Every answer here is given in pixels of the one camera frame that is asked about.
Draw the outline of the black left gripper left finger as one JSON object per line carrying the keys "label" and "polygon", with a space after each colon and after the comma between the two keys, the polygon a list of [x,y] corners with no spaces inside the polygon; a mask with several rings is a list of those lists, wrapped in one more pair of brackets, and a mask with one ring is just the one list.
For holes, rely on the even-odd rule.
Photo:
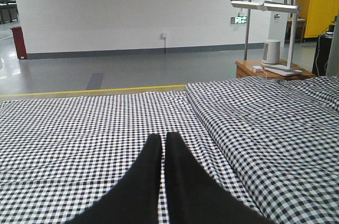
{"label": "black left gripper left finger", "polygon": [[67,223],[158,223],[161,163],[160,135],[150,134],[117,184]]}

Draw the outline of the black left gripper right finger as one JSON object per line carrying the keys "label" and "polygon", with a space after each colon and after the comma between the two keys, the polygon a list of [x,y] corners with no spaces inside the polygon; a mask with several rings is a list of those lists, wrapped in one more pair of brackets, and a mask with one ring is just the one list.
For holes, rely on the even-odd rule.
{"label": "black left gripper right finger", "polygon": [[177,132],[166,135],[165,189],[171,223],[271,223],[218,185]]}

